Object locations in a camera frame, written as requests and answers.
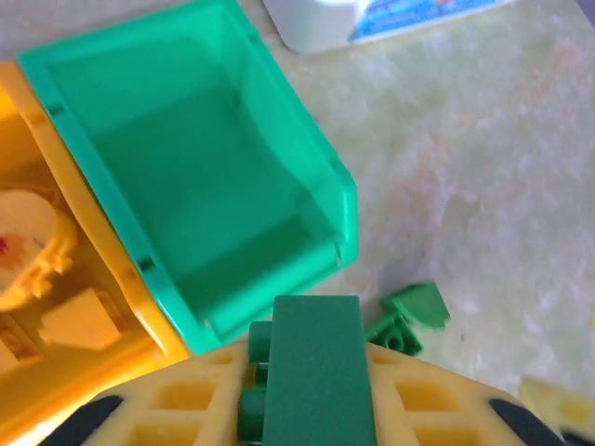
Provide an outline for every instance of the green storage bin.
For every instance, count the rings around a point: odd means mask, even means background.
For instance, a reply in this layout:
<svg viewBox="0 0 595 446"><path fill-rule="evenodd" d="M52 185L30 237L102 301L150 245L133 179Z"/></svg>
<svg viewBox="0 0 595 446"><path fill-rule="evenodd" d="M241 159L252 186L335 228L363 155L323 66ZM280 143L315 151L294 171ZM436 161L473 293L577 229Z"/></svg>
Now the green storage bin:
<svg viewBox="0 0 595 446"><path fill-rule="evenodd" d="M19 59L195 353L356 258L355 184L233 0Z"/></svg>

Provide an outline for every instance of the blue label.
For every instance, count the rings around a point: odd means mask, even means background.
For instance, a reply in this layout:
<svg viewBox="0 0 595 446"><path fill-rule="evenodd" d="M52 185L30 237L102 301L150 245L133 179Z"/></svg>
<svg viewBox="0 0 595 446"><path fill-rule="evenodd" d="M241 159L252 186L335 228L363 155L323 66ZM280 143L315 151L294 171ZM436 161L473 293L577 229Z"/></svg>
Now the blue label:
<svg viewBox="0 0 595 446"><path fill-rule="evenodd" d="M505 0L374 0L351 35L351 41L439 20Z"/></svg>

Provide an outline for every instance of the floor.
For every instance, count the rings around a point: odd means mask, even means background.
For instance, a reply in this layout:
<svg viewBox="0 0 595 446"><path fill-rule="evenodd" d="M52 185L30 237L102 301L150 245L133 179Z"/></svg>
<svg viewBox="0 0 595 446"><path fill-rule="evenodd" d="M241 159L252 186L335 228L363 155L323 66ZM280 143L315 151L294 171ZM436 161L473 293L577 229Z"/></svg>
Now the floor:
<svg viewBox="0 0 595 446"><path fill-rule="evenodd" d="M0 59L171 0L3 0ZM377 299L434 280L452 320L421 358L516 394L595 390L595 31L571 0L345 50L288 52L241 0L359 188L358 263L313 290Z"/></svg>

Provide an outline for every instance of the green building block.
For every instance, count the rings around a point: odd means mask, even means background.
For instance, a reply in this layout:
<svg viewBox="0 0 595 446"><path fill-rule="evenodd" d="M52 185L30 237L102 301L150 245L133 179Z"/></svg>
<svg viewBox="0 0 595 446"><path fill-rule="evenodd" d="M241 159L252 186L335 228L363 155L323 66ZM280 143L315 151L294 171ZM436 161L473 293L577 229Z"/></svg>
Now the green building block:
<svg viewBox="0 0 595 446"><path fill-rule="evenodd" d="M425 329L443 330L450 319L434 282L410 285L383 298L380 305L387 315L366 332L365 340L409 356L423 349L410 322Z"/></svg>
<svg viewBox="0 0 595 446"><path fill-rule="evenodd" d="M263 446L377 445L358 298L277 297L272 319L270 340L264 325L250 328L248 343L257 344L249 346L248 356L264 378L257 376L255 389L243 394L239 441ZM265 370L261 360L268 344Z"/></svg>

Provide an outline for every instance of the yellow toy piece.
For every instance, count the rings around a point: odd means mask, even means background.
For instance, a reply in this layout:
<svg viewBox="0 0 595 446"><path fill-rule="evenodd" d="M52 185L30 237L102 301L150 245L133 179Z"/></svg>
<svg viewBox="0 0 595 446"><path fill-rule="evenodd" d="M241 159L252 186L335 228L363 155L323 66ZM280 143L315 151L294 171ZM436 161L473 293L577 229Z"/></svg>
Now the yellow toy piece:
<svg viewBox="0 0 595 446"><path fill-rule="evenodd" d="M49 292L49 275L72 264L76 226L44 197L0 190L0 310Z"/></svg>
<svg viewBox="0 0 595 446"><path fill-rule="evenodd" d="M570 392L536 379L525 378L521 401L561 436L578 435L595 443L595 396Z"/></svg>
<svg viewBox="0 0 595 446"><path fill-rule="evenodd" d="M365 348L378 446L525 444L488 404L520 404L509 394L392 350ZM116 402L82 444L237 446L238 400L254 380L244 342L142 376L93 399L120 398L122 405Z"/></svg>
<svg viewBox="0 0 595 446"><path fill-rule="evenodd" d="M25 263L35 266L30 283L40 284L43 298L16 308L22 301L0 298L0 444L31 446L98 391L186 359L189 351L13 62L0 63L0 161L2 211L32 224L35 237L43 229L35 223L49 222L42 235L51 255L25 255L35 257ZM23 217L17 199L39 215ZM71 256L70 268L51 276L51 289L44 285L40 269L66 269Z"/></svg>

